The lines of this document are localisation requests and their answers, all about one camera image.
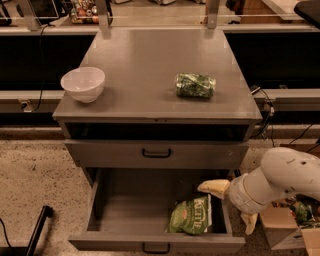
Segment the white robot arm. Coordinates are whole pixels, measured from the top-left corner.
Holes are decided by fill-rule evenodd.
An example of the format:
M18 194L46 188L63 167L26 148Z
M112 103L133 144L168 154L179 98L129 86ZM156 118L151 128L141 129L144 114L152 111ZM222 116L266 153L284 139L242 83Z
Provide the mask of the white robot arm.
M320 159L287 147L272 148L263 154L255 170L232 181L204 181L197 190L222 200L228 197L241 211L245 234L250 235L258 214L272 201L298 194L320 200Z

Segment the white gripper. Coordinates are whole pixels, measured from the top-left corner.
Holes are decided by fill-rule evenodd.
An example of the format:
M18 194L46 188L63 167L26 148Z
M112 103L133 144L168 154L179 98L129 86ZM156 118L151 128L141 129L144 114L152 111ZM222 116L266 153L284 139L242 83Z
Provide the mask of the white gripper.
M245 179L248 174L235 178L231 183L226 179L208 180L202 182L197 190L203 193L209 193L219 199L224 199L228 190L228 196L232 204L241 212L241 218L246 225L245 234L251 235L255 230L256 222L260 211L265 205L253 200L245 189Z

